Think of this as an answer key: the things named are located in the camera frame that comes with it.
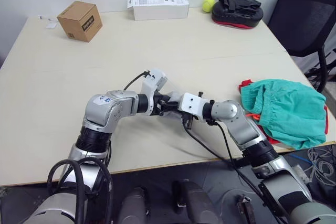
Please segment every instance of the brown cardboard box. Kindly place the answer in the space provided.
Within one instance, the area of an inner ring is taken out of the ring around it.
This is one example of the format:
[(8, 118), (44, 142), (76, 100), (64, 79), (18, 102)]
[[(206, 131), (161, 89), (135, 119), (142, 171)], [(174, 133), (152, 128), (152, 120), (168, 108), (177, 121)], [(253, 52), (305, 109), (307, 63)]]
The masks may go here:
[(57, 16), (70, 39), (89, 42), (102, 27), (95, 4), (75, 1)]

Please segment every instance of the black cable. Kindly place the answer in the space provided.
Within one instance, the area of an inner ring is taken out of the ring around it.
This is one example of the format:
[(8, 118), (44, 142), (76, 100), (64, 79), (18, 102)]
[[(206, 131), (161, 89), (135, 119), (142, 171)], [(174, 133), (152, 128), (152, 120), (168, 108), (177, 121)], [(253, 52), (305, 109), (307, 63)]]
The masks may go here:
[(112, 219), (112, 207), (113, 207), (113, 181), (109, 170), (107, 169), (106, 165), (95, 157), (85, 157), (78, 161), (78, 164), (82, 164), (84, 162), (91, 161), (97, 164), (100, 169), (102, 170), (104, 177), (107, 182), (107, 190), (108, 190), (108, 198), (106, 204), (106, 211), (105, 211), (105, 224), (110, 224)]
[(224, 137), (224, 141), (225, 141), (225, 145), (226, 145), (226, 148), (227, 148), (227, 151), (229, 153), (229, 157), (230, 157), (230, 160), (231, 160), (231, 164), (234, 168), (234, 170), (238, 173), (238, 175), (248, 184), (249, 187), (251, 187), (251, 189), (260, 197), (260, 199), (262, 201), (264, 201), (264, 197), (263, 195), (261, 194), (261, 192), (257, 189), (257, 187), (252, 183), (252, 181), (247, 178), (245, 176), (245, 174), (243, 174), (240, 170), (238, 170), (238, 168), (236, 167), (234, 161), (233, 161), (233, 158), (232, 158), (232, 155), (231, 155), (231, 151), (230, 151), (230, 148), (229, 148), (229, 145), (228, 145), (228, 142), (227, 142), (227, 138), (226, 138), (226, 135), (225, 135), (225, 132), (222, 128), (222, 126), (220, 126), (220, 124), (218, 124), (217, 122), (214, 123), (214, 125), (218, 126), (220, 131), (222, 132), (222, 135)]
[(52, 191), (52, 177), (54, 176), (55, 171), (58, 167), (62, 165), (70, 165), (72, 169), (75, 171), (76, 178), (76, 213), (75, 213), (75, 224), (84, 224), (84, 206), (85, 206), (85, 190), (84, 190), (84, 181), (83, 174), (80, 169), (79, 164), (76, 161), (65, 159), (57, 162), (50, 170), (47, 180), (47, 189), (52, 195), (54, 192)]
[(107, 156), (105, 158), (105, 165), (106, 165), (106, 167), (109, 166), (110, 161), (111, 161), (111, 157), (112, 157), (112, 146), (111, 146), (111, 140), (110, 140), (110, 142), (109, 142), (109, 149), (108, 149), (108, 152), (107, 152)]
[(58, 193), (62, 189), (62, 185), (65, 181), (65, 179), (69, 176), (69, 174), (72, 172), (72, 167), (70, 166), (67, 171), (64, 173), (63, 177), (61, 180), (58, 182), (58, 185), (56, 187), (55, 193)]
[(185, 126), (185, 123), (183, 124), (183, 128), (186, 131), (186, 133), (188, 133), (189, 136), (191, 136), (196, 142), (198, 142), (203, 148), (205, 148), (208, 152), (210, 152), (212, 155), (216, 156), (217, 158), (219, 158), (221, 161), (223, 161), (226, 164), (230, 164), (230, 162), (226, 159), (224, 159), (223, 157), (219, 156), (218, 154), (216, 154), (215, 152), (213, 152), (212, 150), (210, 150), (205, 144), (202, 143), (202, 141), (200, 141), (196, 136), (194, 136)]
[(126, 89), (128, 89), (128, 87), (133, 83), (133, 82), (135, 82), (136, 80), (138, 80), (140, 77), (142, 77), (142, 76), (148, 76), (148, 75), (150, 75), (150, 71), (149, 70), (147, 70), (147, 71), (144, 71), (143, 73), (141, 73), (141, 74), (139, 74), (137, 77), (135, 77), (133, 80), (131, 80), (127, 85), (126, 85), (126, 87), (124, 88), (124, 90), (126, 90)]
[[(245, 174), (243, 174), (241, 171), (239, 171), (235, 165), (235, 163), (233, 162), (233, 158), (232, 158), (232, 155), (231, 155), (231, 151), (230, 151), (230, 148), (229, 148), (229, 145), (228, 145), (228, 142), (227, 142), (227, 138), (226, 138), (226, 135), (225, 135), (225, 132), (222, 128), (222, 126), (215, 122), (214, 125), (218, 126), (220, 131), (222, 132), (222, 135), (223, 135), (223, 138), (224, 138), (224, 141), (225, 141), (225, 145), (226, 145), (226, 148), (227, 148), (227, 151), (229, 153), (229, 157), (230, 157), (230, 160), (231, 160), (231, 163), (232, 163), (232, 166), (233, 168), (236, 170), (236, 172), (238, 173), (238, 175), (248, 184), (248, 186), (259, 196), (259, 198), (266, 204), (266, 201), (264, 200), (264, 197), (263, 195), (261, 194), (261, 192), (257, 189), (257, 187), (253, 184), (253, 182), (245, 176)], [(270, 212), (272, 213), (273, 217), (275, 218), (275, 220), (281, 224), (279, 222), (279, 220), (284, 223), (284, 224), (287, 224), (281, 217), (278, 217), (274, 214), (274, 212), (270, 209)]]

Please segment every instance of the cardboard box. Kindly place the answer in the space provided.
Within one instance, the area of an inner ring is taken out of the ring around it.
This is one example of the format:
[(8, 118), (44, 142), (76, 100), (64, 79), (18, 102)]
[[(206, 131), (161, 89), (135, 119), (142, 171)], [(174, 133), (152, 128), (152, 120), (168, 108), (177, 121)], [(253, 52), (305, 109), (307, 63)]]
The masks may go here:
[(188, 0), (127, 0), (135, 20), (187, 18)]
[(75, 1), (57, 16), (70, 39), (89, 42), (102, 27), (95, 4)]

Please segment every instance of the tennis ball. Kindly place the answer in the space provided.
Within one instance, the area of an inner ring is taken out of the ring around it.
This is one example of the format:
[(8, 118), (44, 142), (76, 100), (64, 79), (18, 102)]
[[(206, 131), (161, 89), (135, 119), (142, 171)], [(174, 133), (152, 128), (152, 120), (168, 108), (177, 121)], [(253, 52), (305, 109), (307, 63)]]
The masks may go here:
[(216, 3), (215, 0), (203, 0), (202, 10), (205, 11), (206, 13), (211, 12), (212, 7), (214, 6), (215, 3)]

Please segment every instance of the chair backrest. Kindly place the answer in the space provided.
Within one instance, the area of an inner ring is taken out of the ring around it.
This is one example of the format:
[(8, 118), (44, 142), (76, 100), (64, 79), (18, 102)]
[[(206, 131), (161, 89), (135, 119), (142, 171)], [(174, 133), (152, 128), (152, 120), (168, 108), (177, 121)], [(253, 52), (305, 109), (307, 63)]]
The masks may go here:
[(336, 0), (278, 0), (268, 27), (292, 56), (320, 50), (336, 22)]

